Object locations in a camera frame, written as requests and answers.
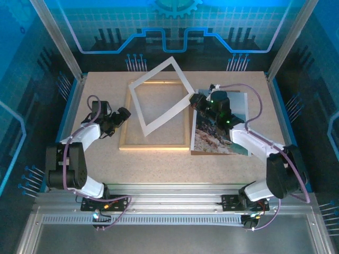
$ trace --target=tabletop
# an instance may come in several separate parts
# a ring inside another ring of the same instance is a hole
[[[108,101],[115,111],[124,106],[128,84],[145,72],[89,72],[77,110],[73,131],[90,110],[86,100],[95,94]],[[259,119],[250,123],[253,130],[284,144],[278,118],[262,71],[184,71],[193,89],[208,89],[210,84],[248,84],[263,101]],[[176,73],[163,71],[159,79],[177,79]],[[258,114],[259,102],[248,88],[249,117]],[[121,128],[111,138],[94,141],[85,151],[88,174],[97,181],[114,183],[212,183],[246,184],[266,177],[264,164],[256,157],[243,155],[193,156],[190,151],[120,151]]]

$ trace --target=gear logo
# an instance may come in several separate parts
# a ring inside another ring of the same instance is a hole
[[[166,18],[172,16],[176,19],[178,16],[184,18],[184,15],[191,15],[192,11],[197,10],[197,5],[202,4],[202,0],[151,0],[150,5],[159,15],[165,14]]]

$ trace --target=photograph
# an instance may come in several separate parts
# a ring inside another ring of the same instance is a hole
[[[197,89],[195,92],[204,94],[206,97],[209,95],[208,89]],[[247,121],[247,93],[227,92],[227,96],[230,101],[232,114]],[[225,155],[251,155],[247,149],[227,139],[221,131],[218,131],[215,121],[197,110],[193,111],[191,151],[221,153]]]

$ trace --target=black bracket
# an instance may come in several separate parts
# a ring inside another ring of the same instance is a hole
[[[266,198],[258,200],[256,202],[248,201],[244,198],[241,198],[239,195],[222,195],[221,203],[223,212],[230,211],[251,211],[251,212],[261,212],[269,211],[270,205]]]
[[[110,199],[121,197],[123,195],[110,195]],[[115,201],[109,208],[105,209],[105,205],[110,205],[112,202],[98,202],[89,198],[83,198],[80,210],[83,212],[95,212],[99,209],[103,212],[123,212],[128,203],[128,198],[123,198]]]

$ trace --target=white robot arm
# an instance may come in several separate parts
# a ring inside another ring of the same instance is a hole
[[[59,143],[51,144],[46,149],[46,184],[51,188],[64,189],[64,153],[66,156],[66,185],[68,190],[87,197],[102,198],[109,196],[108,188],[87,174],[84,152],[97,139],[112,136],[131,115],[121,107],[118,113],[113,112],[107,101],[92,102],[92,112],[81,123],[77,134],[69,136]]]
[[[297,191],[300,188],[299,180],[280,151],[286,153],[293,162],[305,184],[307,175],[298,148],[285,147],[246,129],[244,121],[232,114],[227,92],[220,88],[219,85],[211,85],[208,97],[194,94],[190,102],[195,110],[211,118],[216,123],[216,128],[224,132],[229,140],[246,148],[266,166],[266,178],[247,185],[239,194],[249,202],[258,202],[272,196],[282,199]]]
[[[86,149],[93,143],[93,141],[97,140],[101,136],[100,126],[97,123],[93,123],[88,127],[82,129],[77,136],[74,137],[72,143],[82,143],[84,152]],[[62,140],[61,144],[66,144],[68,139]],[[99,183],[89,175],[87,175],[86,183],[81,189],[76,188],[68,188],[70,191],[76,190],[77,192],[94,198],[101,198],[104,193],[104,185],[103,183]]]

